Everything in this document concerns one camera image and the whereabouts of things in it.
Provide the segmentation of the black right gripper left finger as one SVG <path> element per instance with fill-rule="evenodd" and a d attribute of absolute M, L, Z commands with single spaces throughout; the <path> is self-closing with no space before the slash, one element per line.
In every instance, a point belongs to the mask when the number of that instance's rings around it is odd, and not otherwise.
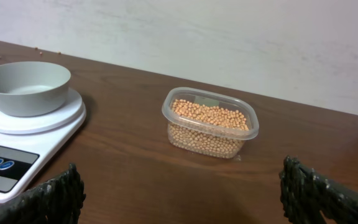
<path fill-rule="evenodd" d="M 76 169 L 26 190 L 0 206 L 0 224 L 77 224 L 86 194 Z"/>

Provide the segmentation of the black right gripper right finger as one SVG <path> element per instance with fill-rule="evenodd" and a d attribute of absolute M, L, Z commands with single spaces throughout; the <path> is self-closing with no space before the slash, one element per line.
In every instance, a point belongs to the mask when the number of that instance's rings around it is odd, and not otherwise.
<path fill-rule="evenodd" d="M 291 223 L 358 223 L 358 193 L 287 156 L 279 173 L 280 201 Z"/>

